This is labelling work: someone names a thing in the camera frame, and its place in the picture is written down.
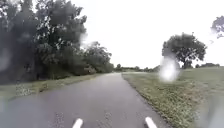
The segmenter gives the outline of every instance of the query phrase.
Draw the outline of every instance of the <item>lens flare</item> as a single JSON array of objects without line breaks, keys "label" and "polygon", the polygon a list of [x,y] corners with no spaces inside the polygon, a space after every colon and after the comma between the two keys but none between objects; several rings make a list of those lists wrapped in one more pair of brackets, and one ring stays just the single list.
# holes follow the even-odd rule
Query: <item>lens flare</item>
[{"label": "lens flare", "polygon": [[160,65],[159,78],[162,82],[170,83],[179,75],[179,64],[172,57],[165,57]]}]

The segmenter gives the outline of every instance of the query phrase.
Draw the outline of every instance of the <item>overcast sky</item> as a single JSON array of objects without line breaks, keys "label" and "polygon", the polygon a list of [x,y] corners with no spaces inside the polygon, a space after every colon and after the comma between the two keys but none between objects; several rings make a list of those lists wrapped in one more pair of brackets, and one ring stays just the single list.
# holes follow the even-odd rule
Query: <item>overcast sky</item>
[{"label": "overcast sky", "polygon": [[84,43],[99,41],[115,65],[157,66],[163,42],[182,32],[194,32],[208,45],[205,62],[224,65],[224,39],[214,40],[210,30],[213,20],[224,15],[222,0],[72,1],[84,7],[82,14],[88,17]]}]

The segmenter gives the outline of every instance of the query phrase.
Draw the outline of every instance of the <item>large tree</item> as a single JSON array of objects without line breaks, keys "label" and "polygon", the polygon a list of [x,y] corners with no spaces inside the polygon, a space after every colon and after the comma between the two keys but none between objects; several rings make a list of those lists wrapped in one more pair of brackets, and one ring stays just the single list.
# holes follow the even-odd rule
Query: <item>large tree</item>
[{"label": "large tree", "polygon": [[171,36],[163,44],[163,56],[175,56],[183,62],[183,68],[191,66],[192,60],[203,60],[206,45],[195,38],[194,35],[183,33],[182,35]]}]

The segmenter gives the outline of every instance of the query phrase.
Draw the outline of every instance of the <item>green grass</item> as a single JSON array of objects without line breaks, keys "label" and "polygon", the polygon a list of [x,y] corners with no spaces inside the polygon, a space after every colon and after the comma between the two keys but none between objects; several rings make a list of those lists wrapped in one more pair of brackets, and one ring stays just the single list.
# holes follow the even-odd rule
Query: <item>green grass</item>
[{"label": "green grass", "polygon": [[172,84],[160,82],[156,73],[122,76],[175,128],[196,127],[199,105],[224,95],[224,68],[185,70]]},{"label": "green grass", "polygon": [[0,86],[0,100],[10,100],[19,96],[38,94],[43,91],[63,87],[83,80],[88,80],[96,76],[99,76],[99,74],[73,76],[59,80],[36,81],[18,85]]}]

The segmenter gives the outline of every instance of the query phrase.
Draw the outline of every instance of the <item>dense tree line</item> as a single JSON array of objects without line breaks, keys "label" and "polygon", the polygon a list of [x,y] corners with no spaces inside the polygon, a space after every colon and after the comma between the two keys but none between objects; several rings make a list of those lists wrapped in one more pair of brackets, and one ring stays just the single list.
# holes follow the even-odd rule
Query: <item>dense tree line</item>
[{"label": "dense tree line", "polygon": [[219,64],[213,64],[213,63],[205,63],[202,65],[196,64],[195,68],[204,68],[204,67],[219,67]]},{"label": "dense tree line", "polygon": [[111,72],[106,48],[81,46],[82,9],[66,0],[37,0],[35,7],[32,0],[0,1],[0,81]]}]

